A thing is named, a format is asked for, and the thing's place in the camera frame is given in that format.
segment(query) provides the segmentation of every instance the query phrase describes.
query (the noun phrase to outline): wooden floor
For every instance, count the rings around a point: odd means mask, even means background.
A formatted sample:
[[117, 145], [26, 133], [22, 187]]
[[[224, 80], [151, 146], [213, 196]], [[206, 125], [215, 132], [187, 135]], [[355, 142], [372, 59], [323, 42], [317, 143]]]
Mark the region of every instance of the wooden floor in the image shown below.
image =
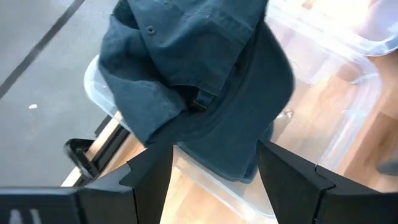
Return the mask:
[[381, 74], [382, 95], [367, 119], [339, 173], [381, 192], [398, 191], [398, 177], [376, 167], [398, 152], [398, 52], [371, 58]]

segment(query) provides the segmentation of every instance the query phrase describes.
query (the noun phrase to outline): gray floor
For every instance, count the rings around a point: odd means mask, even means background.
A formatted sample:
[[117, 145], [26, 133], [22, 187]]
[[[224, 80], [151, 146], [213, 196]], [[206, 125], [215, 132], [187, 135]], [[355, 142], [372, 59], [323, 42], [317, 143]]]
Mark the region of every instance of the gray floor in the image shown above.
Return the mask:
[[[0, 82], [71, 3], [0, 1]], [[86, 0], [0, 99], [1, 186], [60, 185], [73, 167], [63, 143], [94, 138], [105, 114], [86, 97], [83, 74], [99, 51], [115, 4]]]

